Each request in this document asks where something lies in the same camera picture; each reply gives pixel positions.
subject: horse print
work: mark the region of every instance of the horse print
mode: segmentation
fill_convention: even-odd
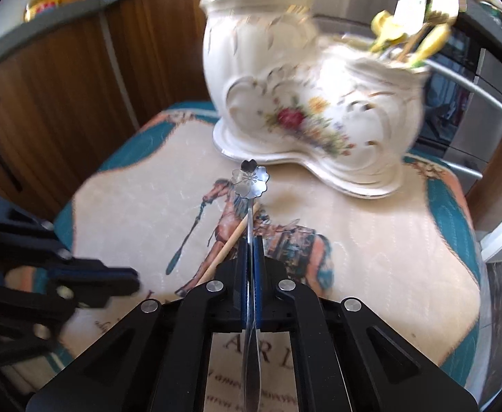
[[[236,194],[232,182],[226,179],[215,181],[213,188],[203,196],[194,225],[180,249],[171,259],[167,274],[172,271],[179,261],[182,248],[200,221],[205,206],[222,196],[226,196],[226,201],[219,222],[213,232],[215,243],[205,260],[198,267],[195,275],[183,287],[175,291],[178,296],[184,297],[197,285],[202,275],[205,274],[207,268],[209,268],[247,213],[247,200]],[[327,297],[333,286],[330,242],[326,237],[318,234],[315,229],[298,225],[298,221],[294,220],[288,225],[275,225],[272,224],[270,216],[266,214],[265,210],[261,209],[255,218],[254,231],[256,235],[263,236],[264,254],[285,264],[290,278],[305,283],[318,296]]]

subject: table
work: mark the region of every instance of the table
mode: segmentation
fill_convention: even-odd
[[[210,104],[179,104],[158,114],[60,213],[55,231],[75,256],[132,266],[142,289],[103,310],[78,310],[46,370],[60,370],[143,299],[170,301],[191,289],[244,217],[230,183],[239,163],[215,149],[216,120]],[[255,220],[265,253],[319,296],[361,299],[464,385],[478,337],[480,272],[455,175],[432,157],[407,155],[403,187],[385,199],[363,200],[298,165],[267,170]],[[29,277],[40,290],[46,275]],[[288,336],[263,333],[260,351],[263,410],[297,410]],[[239,334],[214,337],[205,410],[238,410],[241,352]]]

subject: white ceramic planter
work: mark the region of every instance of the white ceramic planter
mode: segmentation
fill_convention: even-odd
[[[214,142],[236,160],[298,162],[340,191],[387,196],[422,124],[427,71],[320,36],[311,1],[201,0]]]

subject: wooden skewer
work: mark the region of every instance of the wooden skewer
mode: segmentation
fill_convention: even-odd
[[[255,216],[256,212],[258,211],[259,206],[260,206],[260,203],[255,203],[253,205],[253,216]],[[204,275],[202,275],[202,277],[200,278],[198,285],[200,283],[207,282],[209,279],[211,279],[213,277],[213,274],[216,270],[216,267],[219,266],[219,263],[221,263],[226,258],[226,256],[228,255],[230,250],[234,247],[234,245],[238,241],[239,237],[241,236],[243,231],[246,230],[246,228],[247,228],[247,215],[240,222],[238,227],[234,230],[234,232],[232,233],[230,238],[226,241],[223,248],[220,250],[219,254],[217,254],[217,257],[215,257],[215,259],[213,260],[211,265],[209,265],[209,267],[205,271]]]

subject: wooden stick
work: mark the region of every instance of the wooden stick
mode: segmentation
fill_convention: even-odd
[[[253,206],[253,217],[255,216],[256,212],[258,211],[259,206],[260,206],[259,202],[255,203],[255,205]],[[234,245],[238,241],[239,236],[241,236],[241,234],[243,233],[243,231],[246,230],[246,228],[247,228],[247,215],[240,222],[238,227],[234,230],[234,232],[232,233],[230,238],[227,240],[227,242],[224,244],[223,248],[220,250],[219,254],[217,254],[217,257],[215,257],[215,259],[213,260],[211,265],[209,265],[209,267],[205,271],[204,275],[202,275],[202,277],[200,278],[197,285],[199,285],[200,283],[207,282],[209,279],[211,279],[213,277],[213,274],[216,270],[216,267],[219,266],[219,263],[224,261],[224,259],[226,258],[226,256],[230,252],[230,250],[234,247]]]
[[[430,28],[430,24],[424,23],[423,26],[421,27],[420,31],[417,32],[417,34],[411,36],[411,38],[404,45],[404,49],[401,50],[401,53],[398,54],[398,57],[396,57],[396,60],[398,62],[405,62],[406,61],[406,56],[411,52],[411,50],[417,44],[417,42],[421,39],[421,37],[423,35],[425,35],[425,32],[428,28]]]

